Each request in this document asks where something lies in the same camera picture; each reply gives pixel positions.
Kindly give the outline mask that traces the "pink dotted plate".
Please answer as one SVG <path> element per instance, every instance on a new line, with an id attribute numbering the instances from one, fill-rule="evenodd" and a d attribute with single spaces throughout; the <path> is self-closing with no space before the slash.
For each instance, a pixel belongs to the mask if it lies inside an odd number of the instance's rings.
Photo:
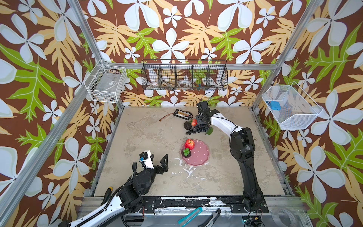
<path id="1" fill-rule="evenodd" d="M 191 150 L 192 155 L 187 159 L 182 157 L 182 151 L 185 149 L 185 146 L 183 145 L 180 151 L 181 157 L 184 160 L 184 162 L 188 165 L 191 166 L 204 165 L 209 160 L 209 155 L 210 155 L 209 147 L 203 141 L 197 139 L 193 140 L 195 142 L 195 148 Z"/>

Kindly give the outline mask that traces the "red strawberry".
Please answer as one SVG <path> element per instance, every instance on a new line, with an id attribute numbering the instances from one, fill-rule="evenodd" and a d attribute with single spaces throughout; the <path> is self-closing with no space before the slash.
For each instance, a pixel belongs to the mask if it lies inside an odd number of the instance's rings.
<path id="1" fill-rule="evenodd" d="M 195 127 L 198 124 L 198 121 L 196 119 L 193 119 L 191 122 L 192 127 Z"/>

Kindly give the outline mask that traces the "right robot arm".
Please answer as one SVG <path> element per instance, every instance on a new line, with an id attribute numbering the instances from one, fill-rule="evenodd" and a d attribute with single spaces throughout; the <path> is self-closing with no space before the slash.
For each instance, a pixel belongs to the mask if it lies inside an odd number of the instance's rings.
<path id="1" fill-rule="evenodd" d="M 268 213 L 267 203 L 258 184 L 254 167 L 254 151 L 256 149 L 250 128 L 243 128 L 225 118 L 218 110 L 211 110 L 207 101 L 197 103 L 199 124 L 215 126 L 229 138 L 229 150 L 239 164 L 243 178 L 243 208 L 247 212 L 261 211 Z"/>

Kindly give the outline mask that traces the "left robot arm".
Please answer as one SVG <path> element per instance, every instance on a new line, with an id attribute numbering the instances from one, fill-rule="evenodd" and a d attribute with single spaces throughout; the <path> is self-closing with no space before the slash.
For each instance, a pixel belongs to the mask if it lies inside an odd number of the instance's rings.
<path id="1" fill-rule="evenodd" d="M 137 162 L 132 163 L 132 175 L 116 190 L 108 190 L 100 207 L 69 222 L 62 221 L 59 227 L 100 227 L 118 216 L 136 213 L 143 207 L 143 196 L 148 194 L 157 175 L 162 175 L 169 169 L 168 155 L 160 160 L 160 165 L 153 164 L 154 155 L 148 150 L 140 153 L 139 162 L 143 170 L 137 171 Z"/>

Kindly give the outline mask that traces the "red apple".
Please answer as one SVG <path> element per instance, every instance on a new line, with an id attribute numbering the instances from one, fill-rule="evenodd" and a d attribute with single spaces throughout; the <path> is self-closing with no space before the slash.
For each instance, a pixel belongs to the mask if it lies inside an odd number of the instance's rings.
<path id="1" fill-rule="evenodd" d="M 193 150 L 195 148 L 195 142 L 192 139 L 187 139 L 184 146 L 189 150 Z"/>

